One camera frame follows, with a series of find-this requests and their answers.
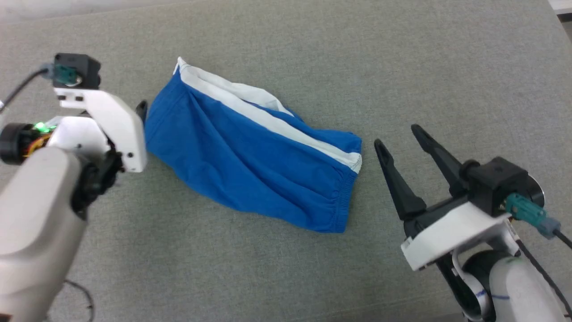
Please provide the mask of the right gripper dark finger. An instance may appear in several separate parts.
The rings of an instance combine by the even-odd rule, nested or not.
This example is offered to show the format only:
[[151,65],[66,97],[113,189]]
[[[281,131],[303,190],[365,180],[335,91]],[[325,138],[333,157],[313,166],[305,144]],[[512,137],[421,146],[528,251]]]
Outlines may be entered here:
[[412,220],[425,212],[425,202],[411,190],[395,167],[392,154],[380,139],[374,141],[374,149],[399,219]]
[[443,177],[445,177],[449,184],[450,195],[455,198],[464,195],[467,190],[465,181],[460,177],[462,166],[460,161],[418,124],[411,125],[411,131],[421,149],[432,157]]

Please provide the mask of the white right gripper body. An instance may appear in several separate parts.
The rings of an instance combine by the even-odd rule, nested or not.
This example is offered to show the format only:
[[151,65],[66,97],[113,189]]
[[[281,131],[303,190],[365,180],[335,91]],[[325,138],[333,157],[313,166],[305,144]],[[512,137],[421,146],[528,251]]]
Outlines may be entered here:
[[407,236],[401,249],[413,271],[452,251],[462,253],[481,243],[490,243],[510,255],[519,253],[509,213],[493,217],[468,201],[453,207],[451,200],[429,212],[423,200],[416,196],[411,200],[416,206],[409,213],[401,207],[400,219]]

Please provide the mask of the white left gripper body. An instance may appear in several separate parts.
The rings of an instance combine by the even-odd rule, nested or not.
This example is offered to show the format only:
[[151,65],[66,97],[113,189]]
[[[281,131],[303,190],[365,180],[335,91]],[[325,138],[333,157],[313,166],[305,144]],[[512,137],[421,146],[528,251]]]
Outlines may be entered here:
[[141,117],[122,99],[104,90],[55,88],[62,108],[79,109],[88,116],[65,116],[51,134],[47,146],[102,161],[108,151],[120,153],[129,173],[141,173],[147,165]]

